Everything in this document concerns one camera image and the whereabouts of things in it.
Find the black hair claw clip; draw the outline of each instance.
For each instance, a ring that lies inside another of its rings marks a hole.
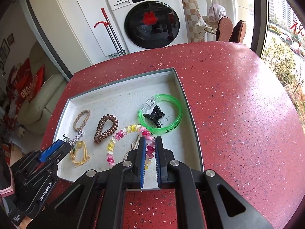
[[[161,112],[161,109],[159,106],[155,105],[153,108],[153,111],[151,114],[143,114],[143,117],[151,120],[153,123],[155,123],[157,128],[161,128],[161,125],[159,123],[159,119],[164,117],[165,113]]]

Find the red table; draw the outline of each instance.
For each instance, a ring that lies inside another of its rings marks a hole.
[[[275,228],[305,191],[305,137],[275,75],[242,44],[204,42],[129,54],[74,74],[43,138],[52,143],[69,97],[143,72],[174,67],[198,130],[205,169],[214,169]],[[51,194],[69,186],[60,180]],[[173,190],[127,192],[124,228],[176,228]]]

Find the red handle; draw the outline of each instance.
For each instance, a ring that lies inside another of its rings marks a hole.
[[[104,15],[105,19],[107,19],[107,18],[108,18],[108,16],[107,16],[107,14],[106,14],[106,12],[105,12],[105,9],[104,9],[104,8],[101,8],[101,11],[102,11],[102,13],[103,13],[103,15]]]
[[[107,23],[107,22],[98,22],[98,23],[96,23],[96,24],[94,25],[93,28],[96,28],[96,26],[97,26],[98,24],[101,24],[101,23],[103,23],[105,27],[108,26],[108,23]]]

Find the green bracelet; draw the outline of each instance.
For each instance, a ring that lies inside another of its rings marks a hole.
[[[148,126],[144,122],[142,115],[147,113],[150,109],[152,109],[155,105],[157,105],[161,101],[170,102],[173,105],[175,105],[179,110],[178,117],[171,125],[169,125],[167,127],[155,128],[155,127]],[[145,104],[143,104],[141,106],[138,115],[139,115],[140,124],[142,126],[146,127],[146,129],[148,131],[150,131],[151,133],[154,133],[154,134],[165,134],[165,133],[168,133],[168,132],[174,130],[179,125],[181,118],[182,118],[182,107],[181,107],[181,104],[179,103],[179,101],[171,95],[154,95],[151,98],[149,98],[145,102]]]

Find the multicolored spiral hair tie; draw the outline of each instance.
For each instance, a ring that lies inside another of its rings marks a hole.
[[[155,151],[155,139],[151,135],[151,133],[146,129],[146,127],[142,125],[130,125],[128,127],[124,127],[122,130],[117,132],[115,136],[112,137],[112,139],[109,141],[109,144],[107,145],[107,162],[109,162],[109,166],[112,167],[115,165],[114,159],[113,159],[113,150],[118,141],[121,140],[125,135],[131,133],[131,132],[139,132],[142,134],[142,136],[146,139],[146,159],[145,159],[145,169],[148,169],[147,164],[151,164],[151,160],[154,155],[153,152]]]

